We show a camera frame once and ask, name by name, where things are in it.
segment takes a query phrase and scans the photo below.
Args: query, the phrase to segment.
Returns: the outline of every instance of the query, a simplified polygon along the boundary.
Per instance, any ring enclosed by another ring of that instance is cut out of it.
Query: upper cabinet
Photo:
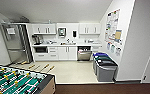
[[[55,24],[32,24],[34,34],[56,34]]]
[[[100,27],[99,23],[93,24],[79,24],[79,34],[100,34]]]

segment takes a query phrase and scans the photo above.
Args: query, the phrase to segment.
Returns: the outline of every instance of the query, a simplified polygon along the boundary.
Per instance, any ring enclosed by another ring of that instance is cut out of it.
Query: microwave
[[[34,47],[35,53],[48,53],[47,47]]]

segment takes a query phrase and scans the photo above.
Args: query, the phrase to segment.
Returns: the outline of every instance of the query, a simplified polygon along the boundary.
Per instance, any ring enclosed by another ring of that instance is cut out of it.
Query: kitchen sink
[[[76,45],[76,43],[61,43],[60,45]]]

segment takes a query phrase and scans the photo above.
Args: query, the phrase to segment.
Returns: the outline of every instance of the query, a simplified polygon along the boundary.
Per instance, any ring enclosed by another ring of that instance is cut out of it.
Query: dark floor
[[[55,94],[150,94],[150,84],[57,84]]]

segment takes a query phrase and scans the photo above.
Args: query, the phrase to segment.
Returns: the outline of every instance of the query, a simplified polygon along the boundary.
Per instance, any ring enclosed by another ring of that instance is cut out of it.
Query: faucet
[[[67,39],[67,42],[68,42],[68,43],[69,43],[69,41],[70,41],[70,40],[69,40],[69,39]]]

